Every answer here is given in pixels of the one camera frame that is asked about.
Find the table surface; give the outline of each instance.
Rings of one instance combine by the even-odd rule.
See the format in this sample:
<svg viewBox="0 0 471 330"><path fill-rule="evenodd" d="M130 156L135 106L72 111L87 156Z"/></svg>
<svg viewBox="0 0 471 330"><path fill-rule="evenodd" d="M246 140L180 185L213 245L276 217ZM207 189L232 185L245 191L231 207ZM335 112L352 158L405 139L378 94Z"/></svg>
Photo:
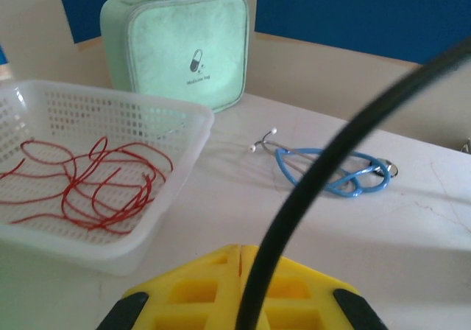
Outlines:
<svg viewBox="0 0 471 330"><path fill-rule="evenodd" d="M272 129L324 147L342 120L249 94L216 114L211 137L137 271L114 277L0 245L2 329L94 329L121 295L224 245L258 245L292 185L248 146ZM399 168L388 188L322 194L285 256L352 284L390 329L471 323L471 157L375 131L360 152Z"/></svg>

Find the perforated basket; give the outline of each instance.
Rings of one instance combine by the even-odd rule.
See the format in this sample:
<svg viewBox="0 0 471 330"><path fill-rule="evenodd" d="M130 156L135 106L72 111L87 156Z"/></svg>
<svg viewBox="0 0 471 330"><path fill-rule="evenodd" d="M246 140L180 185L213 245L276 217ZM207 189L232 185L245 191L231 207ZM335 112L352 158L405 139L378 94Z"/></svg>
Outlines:
<svg viewBox="0 0 471 330"><path fill-rule="evenodd" d="M103 136L107 137L109 147L139 141L164 151L174 163L170 172L162 156L149 155L149 149L141 148L142 155L164 169L168 178L165 183L153 186L155 200L145 211L116 225L117 229L132 229L129 234L116 235L102 229L87 231L69 221L48 217L10 224L32 214L60 214L57 200L47 200L20 206L0 205L1 242L34 248L55 258L116 275L131 273L144 257L161 217L188 177L212 124L213 114L206 107L156 96L48 81L26 81L0 88L0 176L18 165L24 157L20 145L31 138L60 144L82 154L88 153ZM32 150L39 158L63 157L63 152L53 147L32 145ZM37 167L28 164L25 161L21 168L32 174L31 170ZM132 183L142 178L141 168L138 164L127 165L121 176ZM109 171L103 174L109 175L116 167L108 164L106 169ZM35 199L57 191L56 184L60 184L51 179L25 181L12 176L1 179L0 201ZM110 190L106 199L118 206L129 197Z"/></svg>

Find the beige wall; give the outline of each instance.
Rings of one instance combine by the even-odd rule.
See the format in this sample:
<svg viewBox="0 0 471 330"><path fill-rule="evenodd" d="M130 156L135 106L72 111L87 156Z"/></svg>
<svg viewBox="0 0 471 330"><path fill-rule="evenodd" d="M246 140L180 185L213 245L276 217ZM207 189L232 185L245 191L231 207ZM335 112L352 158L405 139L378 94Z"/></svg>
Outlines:
<svg viewBox="0 0 471 330"><path fill-rule="evenodd" d="M109 87L103 46L75 45L61 0L0 0L0 42L18 80Z"/></svg>
<svg viewBox="0 0 471 330"><path fill-rule="evenodd" d="M256 0L248 0L252 29ZM414 64L251 34L247 92L349 119ZM452 148L471 136L471 66L428 89L382 128Z"/></svg>

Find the black cable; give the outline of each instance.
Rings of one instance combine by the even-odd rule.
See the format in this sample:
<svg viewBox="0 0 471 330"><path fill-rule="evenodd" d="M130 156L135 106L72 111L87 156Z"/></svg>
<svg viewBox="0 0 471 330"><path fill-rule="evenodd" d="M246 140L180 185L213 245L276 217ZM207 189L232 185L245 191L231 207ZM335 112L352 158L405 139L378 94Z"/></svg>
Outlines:
<svg viewBox="0 0 471 330"><path fill-rule="evenodd" d="M387 116L471 54L471 38L444 52L387 89L330 142L304 174L276 215L250 270L236 330L254 330L279 258L309 206L350 152Z"/></svg>

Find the yellow object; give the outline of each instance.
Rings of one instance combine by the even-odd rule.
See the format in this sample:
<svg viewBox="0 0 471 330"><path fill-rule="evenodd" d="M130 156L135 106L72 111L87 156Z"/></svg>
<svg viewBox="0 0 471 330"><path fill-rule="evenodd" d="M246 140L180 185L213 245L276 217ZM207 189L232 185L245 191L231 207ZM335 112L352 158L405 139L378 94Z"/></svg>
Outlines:
<svg viewBox="0 0 471 330"><path fill-rule="evenodd" d="M228 245L129 289L149 295L132 330L233 330L258 247ZM349 284L282 258L257 330L352 329L333 296Z"/></svg>

